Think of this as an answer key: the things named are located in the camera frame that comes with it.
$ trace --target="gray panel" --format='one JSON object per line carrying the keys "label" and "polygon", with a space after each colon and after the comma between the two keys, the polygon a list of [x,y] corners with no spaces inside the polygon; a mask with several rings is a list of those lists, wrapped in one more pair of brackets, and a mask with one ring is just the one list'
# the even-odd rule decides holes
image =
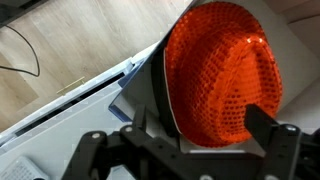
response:
{"label": "gray panel", "polygon": [[311,0],[299,6],[295,6],[283,13],[288,22],[294,22],[306,18],[310,18],[316,15],[320,15],[320,1]]}
{"label": "gray panel", "polygon": [[278,120],[300,127],[306,133],[320,128],[320,78],[278,114]]}
{"label": "gray panel", "polygon": [[13,7],[20,7],[21,5],[29,2],[30,0],[0,0],[0,4],[5,4]]}
{"label": "gray panel", "polygon": [[268,6],[275,12],[281,13],[299,4],[308,2],[309,0],[264,0]]}
{"label": "gray panel", "polygon": [[290,23],[289,27],[320,58],[320,16]]}

